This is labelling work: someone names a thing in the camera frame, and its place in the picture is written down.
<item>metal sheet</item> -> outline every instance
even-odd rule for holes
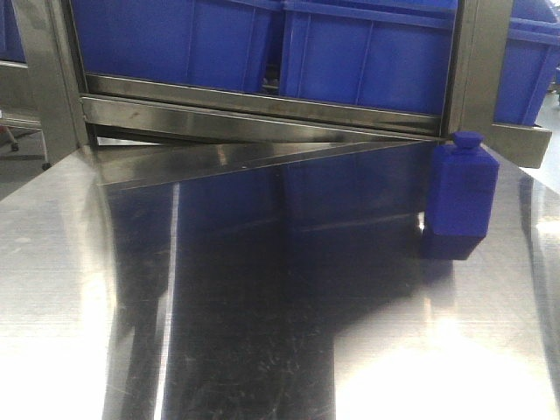
[[[431,147],[145,188],[100,186],[134,150],[55,165],[0,202],[0,417],[557,418],[560,198],[501,159],[489,236],[427,247]]]
[[[81,100],[88,123],[206,138],[213,143],[216,140],[239,143],[438,140],[429,136],[295,122],[152,101],[95,95],[83,95]]]
[[[342,104],[328,104],[256,94],[224,92],[200,87],[186,87],[132,80],[120,77],[87,76],[89,92],[95,95],[175,103],[194,107],[247,112],[378,130],[391,130],[437,136],[439,115],[419,115]]]

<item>metal shelf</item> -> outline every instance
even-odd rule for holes
[[[28,64],[0,62],[0,109],[33,110],[21,121],[40,118],[53,162],[95,143],[95,126],[222,143],[437,141],[477,130],[528,167],[550,140],[546,129],[493,121],[513,0],[459,2],[442,117],[85,75],[70,1],[13,1]]]

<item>blue crate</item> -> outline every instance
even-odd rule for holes
[[[262,88],[272,0],[73,0],[87,71],[243,92]]]
[[[456,0],[285,8],[281,95],[441,114]],[[548,0],[516,0],[512,16],[495,120],[533,125],[560,62],[560,25]]]
[[[534,125],[560,62],[560,23],[547,0],[514,3],[494,120]]]
[[[0,0],[0,60],[25,61],[11,0]]]
[[[452,14],[295,1],[284,8],[281,95],[441,114]]]
[[[269,63],[279,66],[282,63],[282,45],[284,43],[284,12],[275,14],[272,18]]]

